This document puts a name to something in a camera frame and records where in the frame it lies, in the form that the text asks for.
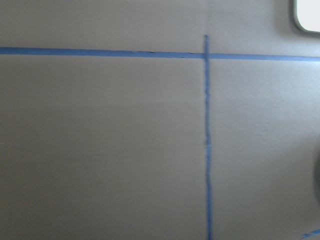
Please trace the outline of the white round plate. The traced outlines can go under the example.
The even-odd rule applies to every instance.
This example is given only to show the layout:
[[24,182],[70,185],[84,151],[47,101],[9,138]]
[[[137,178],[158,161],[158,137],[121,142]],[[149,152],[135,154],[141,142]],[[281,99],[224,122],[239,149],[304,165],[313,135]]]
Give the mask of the white round plate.
[[315,161],[314,164],[314,171],[313,171],[313,186],[314,186],[314,193],[316,196],[317,201],[320,201],[320,157]]

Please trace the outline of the cream bear serving tray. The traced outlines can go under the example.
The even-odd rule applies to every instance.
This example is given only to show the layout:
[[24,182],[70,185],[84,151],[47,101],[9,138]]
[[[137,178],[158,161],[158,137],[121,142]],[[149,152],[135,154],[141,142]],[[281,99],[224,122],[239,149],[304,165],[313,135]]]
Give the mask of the cream bear serving tray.
[[291,13],[296,28],[308,34],[320,34],[320,1],[291,0]]

